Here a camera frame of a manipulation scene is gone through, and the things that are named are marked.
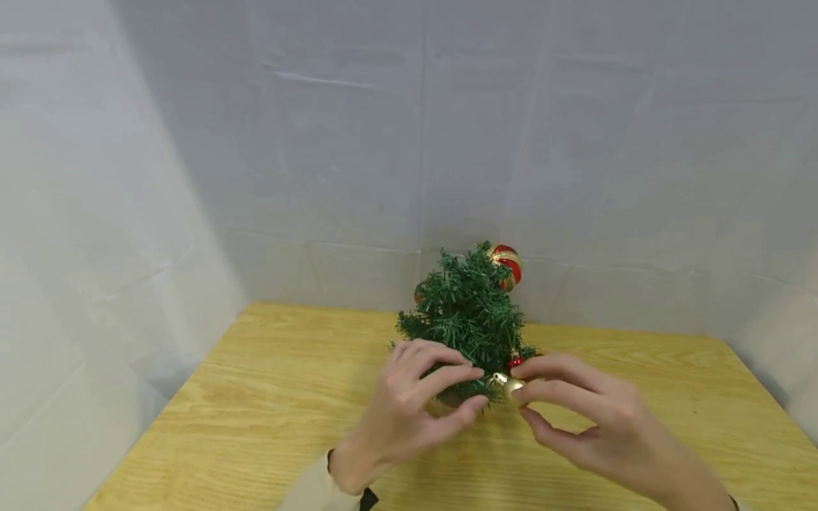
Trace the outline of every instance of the sleeve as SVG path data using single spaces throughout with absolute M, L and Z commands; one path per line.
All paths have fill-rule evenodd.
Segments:
M 323 455 L 295 480 L 278 511 L 369 511 L 377 497 L 366 490 L 347 495 L 335 484 L 329 471 L 329 455 Z

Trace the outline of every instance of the gold ornament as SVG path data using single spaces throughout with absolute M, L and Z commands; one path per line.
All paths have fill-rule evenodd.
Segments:
M 526 406 L 528 404 L 528 403 L 521 403 L 521 402 L 517 401 L 516 399 L 514 399 L 511 396 L 511 393 L 513 391 L 517 390 L 518 388 L 522 388 L 522 387 L 525 386 L 525 382 L 523 380 L 517 379 L 517 378 L 512 378 L 511 376 L 508 376 L 508 375 L 503 374 L 503 373 L 494 373 L 492 375 L 492 381 L 496 385 L 503 387 L 503 395 L 506 397 L 506 400 L 509 403 L 514 403 L 519 408 L 522 408 L 523 406 Z

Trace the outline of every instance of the miniature christmas tree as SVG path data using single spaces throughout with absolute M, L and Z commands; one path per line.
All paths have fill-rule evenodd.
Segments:
M 452 347 L 485 373 L 480 380 L 459 383 L 438 397 L 462 401 L 483 394 L 497 401 L 502 392 L 492 376 L 508 374 L 511 367 L 534 355 L 534 347 L 521 342 L 523 313 L 507 294 L 521 278 L 522 263 L 508 245 L 484 241 L 462 259 L 441 250 L 440 271 L 432 271 L 418 284 L 416 310 L 398 313 L 398 331 L 409 339 Z

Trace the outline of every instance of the red and gold striped ornament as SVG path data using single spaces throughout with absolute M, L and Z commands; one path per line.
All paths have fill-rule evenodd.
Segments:
M 487 255 L 495 264 L 501 264 L 511 269 L 511 273 L 500 283 L 503 291 L 508 293 L 523 279 L 523 261 L 520 260 L 517 251 L 507 244 L 493 244 L 488 249 Z

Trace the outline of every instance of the wood grain tabletop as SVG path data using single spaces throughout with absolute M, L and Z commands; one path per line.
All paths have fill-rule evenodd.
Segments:
M 385 312 L 251 305 L 85 509 L 275 509 L 357 421 L 398 339 L 394 323 Z M 550 325 L 526 326 L 524 341 L 631 380 L 756 510 L 818 509 L 818 451 L 724 343 Z M 587 425 L 538 408 L 558 427 Z M 373 490 L 384 511 L 657 508 L 541 448 L 504 405 Z

